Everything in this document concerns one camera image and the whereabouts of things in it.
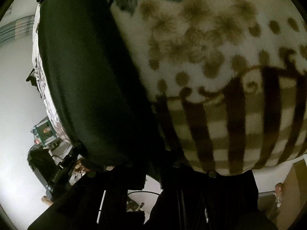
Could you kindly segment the black clothes pile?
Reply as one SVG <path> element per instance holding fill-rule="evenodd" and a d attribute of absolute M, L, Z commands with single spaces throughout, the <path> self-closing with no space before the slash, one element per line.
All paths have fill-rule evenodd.
<path fill-rule="evenodd" d="M 36 74 L 35 69 L 32 69 L 28 77 L 26 78 L 26 82 L 31 83 L 31 86 L 34 86 L 36 89 L 39 89 L 37 80 L 36 80 Z"/>

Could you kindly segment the cardboard box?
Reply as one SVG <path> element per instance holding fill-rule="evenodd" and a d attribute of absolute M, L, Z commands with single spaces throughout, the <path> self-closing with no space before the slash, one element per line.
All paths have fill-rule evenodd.
<path fill-rule="evenodd" d="M 278 229 L 290 229 L 306 204 L 306 162 L 293 163 L 283 182 L 283 198 L 277 216 Z"/>

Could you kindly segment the left teal curtain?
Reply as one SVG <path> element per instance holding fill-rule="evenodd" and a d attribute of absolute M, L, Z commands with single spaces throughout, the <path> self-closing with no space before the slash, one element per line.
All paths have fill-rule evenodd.
<path fill-rule="evenodd" d="M 11 40 L 19 39 L 24 35 L 32 35 L 35 15 L 26 16 L 17 19 L 1 27 L 0 43 L 1 45 Z"/>

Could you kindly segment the teal shelf rack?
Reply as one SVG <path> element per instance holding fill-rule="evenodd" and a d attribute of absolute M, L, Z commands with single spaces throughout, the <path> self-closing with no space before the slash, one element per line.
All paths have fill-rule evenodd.
<path fill-rule="evenodd" d="M 48 147 L 59 139 L 48 117 L 34 125 L 30 132 L 34 136 L 34 144 L 43 147 Z"/>

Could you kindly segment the black grey striped sweater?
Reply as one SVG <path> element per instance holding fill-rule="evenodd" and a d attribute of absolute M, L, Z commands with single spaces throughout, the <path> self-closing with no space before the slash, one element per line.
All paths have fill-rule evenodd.
<path fill-rule="evenodd" d="M 166 105 L 149 101 L 107 0 L 44 0 L 38 40 L 59 119 L 92 162 L 188 166 L 161 132 Z"/>

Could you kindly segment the floral fleece bed blanket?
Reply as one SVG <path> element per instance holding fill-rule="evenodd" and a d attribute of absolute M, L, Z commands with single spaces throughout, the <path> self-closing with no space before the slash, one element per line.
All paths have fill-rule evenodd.
<path fill-rule="evenodd" d="M 33 30 L 39 91 L 70 143 L 50 95 Z M 306 0 L 107 0 L 161 132 L 188 167 L 224 176 L 306 153 Z M 84 146 L 83 154 L 87 157 Z"/>

